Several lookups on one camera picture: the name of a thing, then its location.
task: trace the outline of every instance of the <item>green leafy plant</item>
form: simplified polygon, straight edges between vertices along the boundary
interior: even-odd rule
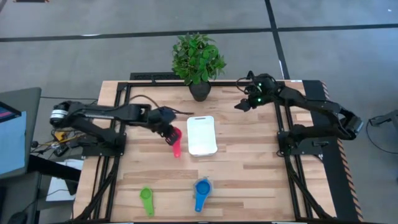
[[[224,74],[224,56],[220,56],[215,45],[209,44],[214,40],[203,34],[186,34],[178,39],[173,46],[173,71],[186,85],[207,82],[209,78],[215,80],[220,73]]]

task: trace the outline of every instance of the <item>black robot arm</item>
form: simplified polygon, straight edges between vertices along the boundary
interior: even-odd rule
[[[282,106],[298,106],[309,111],[316,111],[328,118],[330,124],[326,126],[305,127],[295,124],[286,139],[290,147],[297,147],[297,144],[306,138],[336,136],[343,140],[353,140],[363,126],[361,118],[338,103],[308,99],[298,90],[287,87],[284,83],[276,82],[268,74],[254,76],[250,71],[246,79],[252,81],[243,90],[248,98],[241,100],[240,104],[235,106],[236,109],[246,112],[251,108],[274,102]]]
[[[104,147],[124,147],[125,136],[111,128],[101,128],[87,118],[114,119],[129,126],[140,126],[156,132],[173,145],[178,139],[170,124],[176,115],[167,107],[152,110],[147,104],[125,104],[117,107],[86,105],[65,101],[54,106],[50,124],[55,128],[72,127],[95,137]]]

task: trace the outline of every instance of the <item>wooden tabletop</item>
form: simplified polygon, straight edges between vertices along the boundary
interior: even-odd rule
[[[103,82],[99,105],[113,106],[117,84],[117,81]],[[305,94],[300,82],[286,81],[286,85]],[[236,110],[234,105],[245,96],[235,86],[213,86],[207,100],[201,103],[192,98],[185,86],[131,89],[131,96],[138,94],[151,97],[160,106],[194,112],[194,116],[213,116],[218,152],[210,157],[192,157],[188,153],[186,115],[178,115],[172,123],[183,133],[180,159],[174,158],[172,148],[157,134],[144,128],[127,127],[112,222],[294,220],[285,163],[276,156],[279,147],[274,104],[246,113]],[[136,98],[133,103],[150,102]],[[291,111],[294,123],[312,125],[308,111],[296,107]],[[97,119],[95,124],[109,127],[109,121],[105,120]],[[90,157],[84,162],[74,204],[75,215],[91,200],[97,160]],[[314,156],[302,156],[302,163],[309,191],[326,212],[335,216],[323,164]],[[208,177],[213,191],[202,212],[197,213],[193,185],[202,177]],[[155,216],[151,218],[146,216],[139,198],[143,186],[153,190]],[[304,217],[302,196],[297,192]],[[106,208],[106,194],[101,217]]]

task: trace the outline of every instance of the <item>orange and black striped tape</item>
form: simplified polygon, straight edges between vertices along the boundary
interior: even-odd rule
[[[323,82],[322,82],[322,87],[323,87],[323,91],[325,92],[326,99],[329,100],[330,97],[329,97],[328,89],[327,89],[325,83],[323,83]],[[351,194],[353,195],[353,201],[354,201],[354,204],[355,204],[356,213],[358,215],[358,220],[363,222],[364,220],[363,220],[361,206],[359,205],[358,197],[356,196],[354,182],[353,182],[353,178],[352,178],[351,172],[349,171],[347,157],[346,157],[346,154],[345,154],[344,148],[343,148],[343,143],[341,142],[340,139],[338,139],[337,140],[337,144],[338,144],[338,149],[340,150],[341,160],[343,161],[344,170],[346,172],[348,185],[349,185],[349,187],[351,189]]]

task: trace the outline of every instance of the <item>blue measuring spoon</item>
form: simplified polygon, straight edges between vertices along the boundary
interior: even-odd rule
[[[194,191],[196,198],[195,211],[201,212],[205,205],[206,198],[211,192],[210,181],[206,178],[198,180],[194,186]]]

